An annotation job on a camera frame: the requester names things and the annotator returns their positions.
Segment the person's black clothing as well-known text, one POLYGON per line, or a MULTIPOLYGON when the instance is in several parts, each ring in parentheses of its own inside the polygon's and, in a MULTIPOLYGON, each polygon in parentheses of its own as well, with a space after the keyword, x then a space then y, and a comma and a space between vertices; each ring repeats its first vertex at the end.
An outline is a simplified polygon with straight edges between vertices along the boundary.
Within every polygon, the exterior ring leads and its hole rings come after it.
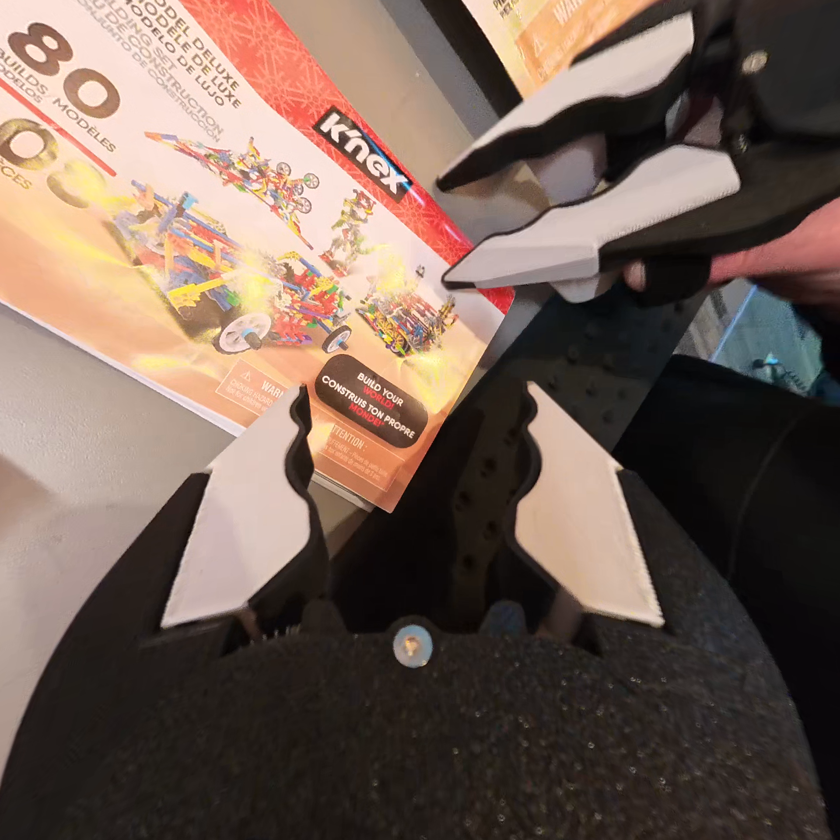
POLYGON ((614 455, 759 630, 804 723, 838 838, 838 407, 674 355, 614 455))

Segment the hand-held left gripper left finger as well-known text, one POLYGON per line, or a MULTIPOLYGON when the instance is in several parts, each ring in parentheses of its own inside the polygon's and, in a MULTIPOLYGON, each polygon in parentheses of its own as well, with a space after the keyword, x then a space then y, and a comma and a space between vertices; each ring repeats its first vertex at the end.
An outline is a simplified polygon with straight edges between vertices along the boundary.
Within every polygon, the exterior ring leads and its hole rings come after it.
POLYGON ((308 389, 292 386, 205 469, 161 629, 234 618, 248 631, 289 631, 323 595, 311 430, 308 389))

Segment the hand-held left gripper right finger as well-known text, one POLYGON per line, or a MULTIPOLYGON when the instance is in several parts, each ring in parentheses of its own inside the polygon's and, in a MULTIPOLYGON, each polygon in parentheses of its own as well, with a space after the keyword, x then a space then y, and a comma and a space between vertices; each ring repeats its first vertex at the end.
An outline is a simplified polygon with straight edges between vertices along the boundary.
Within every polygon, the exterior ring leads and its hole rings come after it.
POLYGON ((625 499, 623 468, 537 383, 526 386, 537 475, 517 502, 516 548, 561 592, 570 621, 665 618, 625 499))

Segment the black perforated board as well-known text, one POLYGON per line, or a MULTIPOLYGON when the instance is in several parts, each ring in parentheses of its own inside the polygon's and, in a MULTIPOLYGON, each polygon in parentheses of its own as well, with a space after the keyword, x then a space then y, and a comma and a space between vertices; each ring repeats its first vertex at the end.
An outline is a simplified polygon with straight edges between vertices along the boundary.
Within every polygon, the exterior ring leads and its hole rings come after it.
POLYGON ((547 301, 444 421, 391 513, 374 511, 337 552, 328 597, 356 634, 418 616, 477 630, 490 607, 520 604, 529 629, 576 606, 515 548, 513 514, 537 478, 526 385, 538 385, 612 451, 705 298, 659 308, 614 286, 593 301, 547 301))

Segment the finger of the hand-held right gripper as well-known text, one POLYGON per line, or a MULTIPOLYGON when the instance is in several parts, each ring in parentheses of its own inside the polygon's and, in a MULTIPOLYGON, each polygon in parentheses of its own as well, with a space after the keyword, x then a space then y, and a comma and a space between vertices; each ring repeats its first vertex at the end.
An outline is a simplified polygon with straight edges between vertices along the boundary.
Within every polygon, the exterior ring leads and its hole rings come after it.
POLYGON ((437 178, 452 193, 525 162, 553 205, 591 195, 606 139, 652 128, 686 77, 695 15, 670 14, 563 71, 476 140, 437 178))
POLYGON ((484 239, 443 274, 442 284, 449 291, 484 291, 585 280, 599 273, 607 245, 735 194, 740 186, 728 154, 671 145, 596 195, 484 239))

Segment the person's right hand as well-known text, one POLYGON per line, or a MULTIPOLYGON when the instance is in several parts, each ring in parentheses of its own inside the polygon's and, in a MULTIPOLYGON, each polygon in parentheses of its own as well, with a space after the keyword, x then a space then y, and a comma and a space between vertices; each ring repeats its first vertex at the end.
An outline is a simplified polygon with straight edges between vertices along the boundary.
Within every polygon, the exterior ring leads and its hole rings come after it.
POLYGON ((747 279, 777 298, 839 320, 839 200, 809 214, 790 233, 710 262, 702 290, 747 279))

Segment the toy instruction sheet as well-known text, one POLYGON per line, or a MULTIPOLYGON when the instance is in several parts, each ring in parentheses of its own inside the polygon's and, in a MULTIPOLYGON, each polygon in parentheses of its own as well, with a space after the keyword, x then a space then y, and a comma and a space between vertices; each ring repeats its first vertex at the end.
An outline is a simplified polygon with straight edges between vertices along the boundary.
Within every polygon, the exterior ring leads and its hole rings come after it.
POLYGON ((271 2, 5 1, 2 303, 391 511, 513 301, 271 2))

